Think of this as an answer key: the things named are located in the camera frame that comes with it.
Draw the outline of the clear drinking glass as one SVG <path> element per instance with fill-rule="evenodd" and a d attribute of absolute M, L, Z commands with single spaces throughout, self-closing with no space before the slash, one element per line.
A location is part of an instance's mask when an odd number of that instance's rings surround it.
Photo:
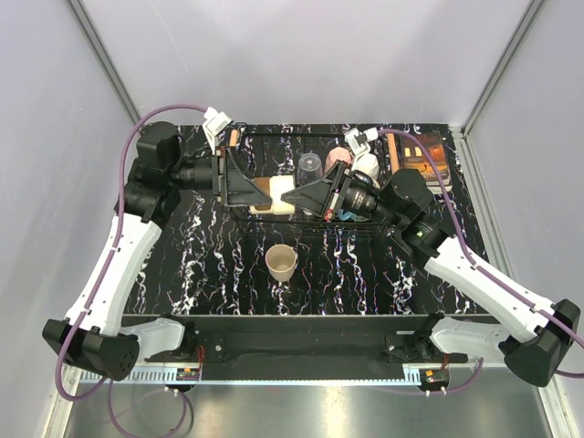
<path fill-rule="evenodd" d="M 307 185 L 323 176 L 323 166 L 320 157 L 314 152 L 303 153 L 297 164 L 297 184 Z"/>

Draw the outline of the pink faceted mug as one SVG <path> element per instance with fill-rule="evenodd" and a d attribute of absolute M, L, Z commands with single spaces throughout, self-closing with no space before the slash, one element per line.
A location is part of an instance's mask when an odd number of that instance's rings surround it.
<path fill-rule="evenodd" d="M 325 161 L 324 173 L 329 172 L 329 170 L 335 165 L 337 161 L 345 162 L 348 166 L 350 166 L 353 161 L 350 150 L 341 146 L 330 150 Z"/>

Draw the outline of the small brown rimmed cup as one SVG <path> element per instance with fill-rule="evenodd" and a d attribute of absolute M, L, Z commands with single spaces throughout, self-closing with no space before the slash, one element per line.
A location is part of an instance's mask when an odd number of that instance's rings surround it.
<path fill-rule="evenodd" d="M 286 203 L 281 199 L 283 193 L 292 191 L 296 187 L 295 177 L 293 175 L 257 177 L 254 178 L 254 182 L 271 197 L 272 203 L 270 206 L 252 205 L 249 207 L 250 214 L 291 215 L 296 212 L 294 205 Z"/>

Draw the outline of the blue butterfly mug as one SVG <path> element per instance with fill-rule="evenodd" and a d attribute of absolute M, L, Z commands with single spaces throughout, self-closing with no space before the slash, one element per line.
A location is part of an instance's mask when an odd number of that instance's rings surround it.
<path fill-rule="evenodd" d="M 355 223 L 365 223 L 370 221 L 370 218 L 366 215 L 356 214 L 343 209 L 338 210 L 338 212 L 336 213 L 336 218 L 339 219 L 340 221 L 344 222 L 352 221 Z"/>

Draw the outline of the white faceted mug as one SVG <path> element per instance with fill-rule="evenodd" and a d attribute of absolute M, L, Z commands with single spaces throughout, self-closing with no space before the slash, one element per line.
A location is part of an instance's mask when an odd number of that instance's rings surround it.
<path fill-rule="evenodd" d="M 356 156 L 353 159 L 351 169 L 354 172 L 365 173 L 372 180 L 377 180 L 379 176 L 380 165 L 377 156 L 368 152 Z"/>

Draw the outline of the beige cup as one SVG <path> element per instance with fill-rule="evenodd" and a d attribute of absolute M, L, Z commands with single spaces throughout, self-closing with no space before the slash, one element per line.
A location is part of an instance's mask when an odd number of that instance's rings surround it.
<path fill-rule="evenodd" d="M 289 245 L 273 245 L 265 255 L 269 274 L 278 282 L 288 282 L 297 268 L 297 252 Z"/>

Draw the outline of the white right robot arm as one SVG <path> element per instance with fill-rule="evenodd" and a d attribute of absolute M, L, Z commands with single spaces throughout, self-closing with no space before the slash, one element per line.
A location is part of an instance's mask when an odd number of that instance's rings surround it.
<path fill-rule="evenodd" d="M 521 380 L 545 387 L 577 338 L 580 309 L 521 287 L 473 253 L 454 217 L 437 220 L 428 208 L 432 192 L 416 170 L 401 169 L 377 189 L 370 177 L 344 162 L 321 179 L 283 193 L 285 203 L 328 221 L 338 211 L 383 224 L 395 255 L 441 278 L 496 320 L 494 324 L 428 317 L 409 338 L 415 357 L 438 360 L 462 354 L 504 362 Z"/>

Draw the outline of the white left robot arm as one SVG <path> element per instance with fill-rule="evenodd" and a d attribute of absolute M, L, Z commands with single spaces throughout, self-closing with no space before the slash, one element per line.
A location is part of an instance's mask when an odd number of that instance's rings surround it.
<path fill-rule="evenodd" d="M 235 145 L 243 126 L 226 116 L 203 124 L 211 152 L 183 151 L 180 129 L 166 121 L 140 126 L 130 136 L 137 156 L 123 164 L 120 195 L 107 242 L 88 283 L 62 319 L 50 319 L 42 337 L 58 355 L 57 365 L 121 381 L 134 366 L 168 352 L 178 361 L 197 350 L 192 322 L 162 316 L 123 327 L 122 316 L 141 267 L 162 235 L 183 191 L 209 190 L 226 205 L 251 206 L 269 197 L 239 163 Z"/>

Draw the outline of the paperback book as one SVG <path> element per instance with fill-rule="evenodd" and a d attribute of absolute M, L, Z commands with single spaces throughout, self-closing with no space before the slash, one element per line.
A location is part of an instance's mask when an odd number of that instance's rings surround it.
<path fill-rule="evenodd" d="M 442 193 L 439 180 L 442 180 L 446 191 L 449 192 L 452 189 L 452 178 L 450 167 L 446 160 L 442 135 L 439 131 L 431 131 L 414 134 L 414 137 L 429 152 L 439 177 L 436 176 L 436 172 L 423 154 L 422 149 L 409 138 L 400 137 L 396 141 L 400 166 L 403 169 L 416 170 L 423 177 L 426 186 L 432 193 L 436 195 Z"/>

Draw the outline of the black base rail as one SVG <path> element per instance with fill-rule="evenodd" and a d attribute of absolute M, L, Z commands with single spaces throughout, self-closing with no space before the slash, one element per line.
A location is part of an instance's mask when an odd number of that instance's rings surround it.
<path fill-rule="evenodd" d="M 203 380 L 376 381 L 400 379 L 389 357 L 400 332 L 424 316 L 189 316 L 203 344 Z"/>

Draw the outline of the aluminium frame post left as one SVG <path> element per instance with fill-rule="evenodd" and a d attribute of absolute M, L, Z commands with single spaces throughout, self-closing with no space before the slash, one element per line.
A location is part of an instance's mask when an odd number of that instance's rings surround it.
<path fill-rule="evenodd" d="M 116 68 L 84 2 L 79 0 L 65 0 L 65 4 L 86 40 L 90 51 L 97 60 L 106 80 L 109 82 L 124 113 L 132 124 L 136 124 L 141 119 L 141 112 Z"/>

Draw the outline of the aluminium frame post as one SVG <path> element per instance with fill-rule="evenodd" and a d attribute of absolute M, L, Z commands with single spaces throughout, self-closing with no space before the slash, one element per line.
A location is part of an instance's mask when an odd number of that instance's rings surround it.
<path fill-rule="evenodd" d="M 84 2 L 79 0 L 65 0 L 65 4 L 86 40 L 90 51 L 97 60 L 106 80 L 109 82 L 124 113 L 132 124 L 136 124 L 141 119 L 141 112 L 116 68 Z"/>
<path fill-rule="evenodd" d="M 461 126 L 461 133 L 464 138 L 470 136 L 490 99 L 495 94 L 501 80 L 504 78 L 510 65 L 518 54 L 519 49 L 526 40 L 531 28 L 535 25 L 547 3 L 547 0 L 530 0 L 528 2 L 524 13 L 520 17 L 511 37 L 508 39 L 503 52 L 496 61 L 495 67 L 486 81 L 476 103 L 473 105 L 468 117 Z"/>

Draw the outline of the aluminium front frame rail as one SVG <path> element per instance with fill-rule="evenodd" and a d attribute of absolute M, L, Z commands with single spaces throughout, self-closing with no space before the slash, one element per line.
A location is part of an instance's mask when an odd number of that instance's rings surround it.
<path fill-rule="evenodd" d="M 185 378 L 149 364 L 84 401 L 55 399 L 46 437 L 580 437 L 566 384 L 494 363 L 403 365 L 362 346 L 324 355 L 238 346 Z"/>

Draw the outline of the aluminium frame post right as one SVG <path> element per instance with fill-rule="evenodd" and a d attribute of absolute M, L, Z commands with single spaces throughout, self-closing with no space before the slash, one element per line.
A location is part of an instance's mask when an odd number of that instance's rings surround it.
<path fill-rule="evenodd" d="M 511 37 L 508 39 L 503 52 L 496 61 L 495 67 L 486 81 L 476 103 L 473 105 L 468 117 L 461 126 L 461 133 L 464 138 L 470 136 L 490 99 L 495 94 L 501 80 L 504 78 L 510 65 L 518 54 L 519 49 L 526 40 L 531 28 L 535 25 L 547 3 L 547 0 L 530 0 L 528 2 L 524 13 L 520 17 Z"/>

